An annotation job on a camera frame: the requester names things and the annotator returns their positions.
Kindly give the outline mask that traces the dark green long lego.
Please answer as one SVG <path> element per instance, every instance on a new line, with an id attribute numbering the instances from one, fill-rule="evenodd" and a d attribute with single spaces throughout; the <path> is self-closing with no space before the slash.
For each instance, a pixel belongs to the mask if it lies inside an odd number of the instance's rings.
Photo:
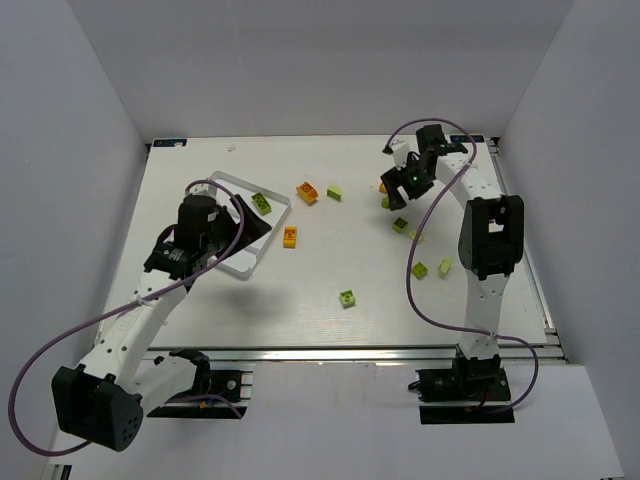
<path id="1" fill-rule="evenodd" d="M 267 215 L 272 212 L 272 207 L 266 197 L 257 192 L 251 196 L 252 202 L 261 215 Z"/>

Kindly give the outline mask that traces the dark green square lego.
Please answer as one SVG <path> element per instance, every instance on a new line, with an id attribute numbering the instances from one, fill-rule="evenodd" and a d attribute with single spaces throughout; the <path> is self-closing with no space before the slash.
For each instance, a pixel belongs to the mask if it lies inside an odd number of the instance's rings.
<path id="1" fill-rule="evenodd" d="M 408 227 L 408 221 L 402 217 L 398 217 L 392 224 L 394 231 L 403 234 Z"/>

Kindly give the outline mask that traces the light green lego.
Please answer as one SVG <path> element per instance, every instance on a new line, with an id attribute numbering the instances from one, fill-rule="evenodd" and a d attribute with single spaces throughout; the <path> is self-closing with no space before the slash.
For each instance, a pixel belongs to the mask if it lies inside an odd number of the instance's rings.
<path id="1" fill-rule="evenodd" d="M 326 190 L 326 194 L 329 198 L 332 198 L 338 202 L 342 200 L 342 189 L 336 185 L 329 185 Z"/>

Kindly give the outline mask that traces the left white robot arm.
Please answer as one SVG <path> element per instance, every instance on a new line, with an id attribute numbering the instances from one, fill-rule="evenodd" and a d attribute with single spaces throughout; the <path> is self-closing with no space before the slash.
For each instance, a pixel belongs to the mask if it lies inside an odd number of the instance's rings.
<path id="1" fill-rule="evenodd" d="M 209 195 L 186 196 L 176 223 L 161 232 L 144 263 L 132 309 L 116 316 L 75 368 L 56 372 L 52 392 L 63 432 L 120 452 L 132 443 L 146 414 L 176 396 L 209 393 L 210 360 L 199 350 L 173 350 L 144 373 L 138 367 L 195 275 L 270 233 L 271 226 L 240 195 L 231 201 L 240 220 Z"/>

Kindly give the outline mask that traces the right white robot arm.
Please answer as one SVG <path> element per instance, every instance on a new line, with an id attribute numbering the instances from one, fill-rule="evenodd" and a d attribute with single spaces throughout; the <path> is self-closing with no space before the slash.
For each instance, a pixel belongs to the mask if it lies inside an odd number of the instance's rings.
<path id="1" fill-rule="evenodd" d="M 389 209 L 400 210 L 436 182 L 463 208 L 458 256 L 467 274 L 465 323 L 458 354 L 468 361 L 493 361 L 499 354 L 502 296 L 524 254 L 524 201 L 505 195 L 473 166 L 477 145 L 446 139 L 439 124 L 416 131 L 418 150 L 391 137 L 383 153 L 394 166 L 381 175 Z"/>

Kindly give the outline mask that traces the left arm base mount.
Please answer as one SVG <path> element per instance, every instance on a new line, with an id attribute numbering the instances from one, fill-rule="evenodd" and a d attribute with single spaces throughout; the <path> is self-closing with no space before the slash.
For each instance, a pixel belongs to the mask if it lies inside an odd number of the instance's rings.
<path id="1" fill-rule="evenodd" d="M 182 359 L 195 367 L 194 381 L 167 403 L 150 411 L 150 418 L 240 420 L 251 398 L 252 373 L 236 367 L 212 367 L 210 359 L 195 349 L 176 349 L 157 356 L 154 365 Z"/>

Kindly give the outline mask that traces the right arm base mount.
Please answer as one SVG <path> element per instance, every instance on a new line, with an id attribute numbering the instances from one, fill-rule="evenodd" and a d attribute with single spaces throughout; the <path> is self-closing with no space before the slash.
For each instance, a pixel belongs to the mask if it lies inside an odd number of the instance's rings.
<path id="1" fill-rule="evenodd" d="M 408 390 L 418 395 L 423 425 L 512 424 L 511 391 L 501 358 L 468 359 L 458 352 L 449 368 L 421 369 Z"/>

